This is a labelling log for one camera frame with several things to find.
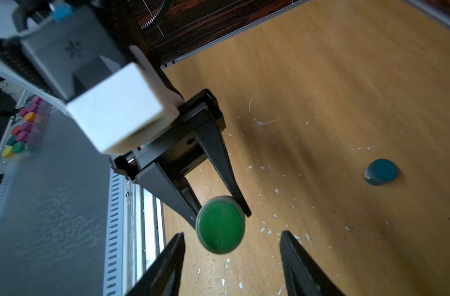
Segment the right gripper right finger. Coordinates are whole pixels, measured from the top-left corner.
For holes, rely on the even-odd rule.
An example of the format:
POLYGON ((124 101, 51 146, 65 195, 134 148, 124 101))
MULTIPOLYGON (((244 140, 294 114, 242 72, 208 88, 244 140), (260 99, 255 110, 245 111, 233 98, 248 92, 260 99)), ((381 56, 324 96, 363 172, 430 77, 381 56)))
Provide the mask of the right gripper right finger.
POLYGON ((282 232, 279 250, 289 296, 343 295, 290 231, 282 232))

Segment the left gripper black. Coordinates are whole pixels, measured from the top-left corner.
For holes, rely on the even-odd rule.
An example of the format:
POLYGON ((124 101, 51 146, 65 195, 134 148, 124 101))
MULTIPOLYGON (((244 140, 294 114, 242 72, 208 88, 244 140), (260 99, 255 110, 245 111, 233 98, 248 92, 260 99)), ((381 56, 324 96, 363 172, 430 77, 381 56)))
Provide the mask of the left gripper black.
POLYGON ((145 188, 153 196, 182 216, 193 229, 202 208, 184 175, 209 159, 231 197, 250 217, 252 211, 237 184, 223 140, 225 120, 217 98, 202 90, 179 107, 179 117, 166 132, 124 155, 111 155, 113 171, 145 188))

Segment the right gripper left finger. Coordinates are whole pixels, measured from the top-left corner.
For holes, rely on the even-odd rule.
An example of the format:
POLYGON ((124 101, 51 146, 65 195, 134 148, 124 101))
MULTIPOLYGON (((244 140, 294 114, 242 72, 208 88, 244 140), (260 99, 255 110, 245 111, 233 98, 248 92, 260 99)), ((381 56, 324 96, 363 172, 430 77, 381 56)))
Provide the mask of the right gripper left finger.
POLYGON ((186 244, 184 234, 175 234, 127 296, 177 296, 181 284, 186 244))

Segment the green paint jar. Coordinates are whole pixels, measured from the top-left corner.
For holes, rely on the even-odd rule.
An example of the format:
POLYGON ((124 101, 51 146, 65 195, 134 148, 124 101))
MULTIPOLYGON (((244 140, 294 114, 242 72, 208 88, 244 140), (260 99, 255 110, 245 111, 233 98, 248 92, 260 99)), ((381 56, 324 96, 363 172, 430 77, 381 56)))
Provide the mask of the green paint jar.
POLYGON ((223 255, 237 249, 245 234, 245 214, 230 196, 209 200, 199 211, 195 231, 202 246, 223 255))

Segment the blue paint jar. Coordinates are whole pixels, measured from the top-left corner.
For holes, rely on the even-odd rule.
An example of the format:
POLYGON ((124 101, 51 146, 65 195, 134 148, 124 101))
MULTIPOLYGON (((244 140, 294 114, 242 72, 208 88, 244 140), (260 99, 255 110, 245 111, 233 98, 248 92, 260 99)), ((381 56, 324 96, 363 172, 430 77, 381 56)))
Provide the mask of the blue paint jar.
POLYGON ((370 185, 385 185, 398 177, 398 168, 390 160, 377 159, 364 169, 363 177, 370 185))

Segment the tray of coloured paint pots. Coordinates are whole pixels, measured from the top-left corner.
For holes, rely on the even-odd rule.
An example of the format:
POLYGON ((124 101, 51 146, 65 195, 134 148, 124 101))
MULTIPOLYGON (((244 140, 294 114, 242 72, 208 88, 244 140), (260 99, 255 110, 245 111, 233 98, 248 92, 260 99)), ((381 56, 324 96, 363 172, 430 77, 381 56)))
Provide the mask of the tray of coloured paint pots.
POLYGON ((13 127, 10 127, 1 156, 13 162, 33 157, 41 143, 51 104, 39 96, 32 96, 21 108, 13 127))

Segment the front aluminium rail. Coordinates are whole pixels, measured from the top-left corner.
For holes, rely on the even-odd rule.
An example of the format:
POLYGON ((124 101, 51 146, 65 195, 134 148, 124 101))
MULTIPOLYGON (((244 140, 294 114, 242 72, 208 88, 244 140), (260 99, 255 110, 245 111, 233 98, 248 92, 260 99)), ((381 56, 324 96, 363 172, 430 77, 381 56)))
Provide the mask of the front aluminium rail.
POLYGON ((163 204, 140 185, 110 172, 104 296, 125 296, 165 247, 163 204))

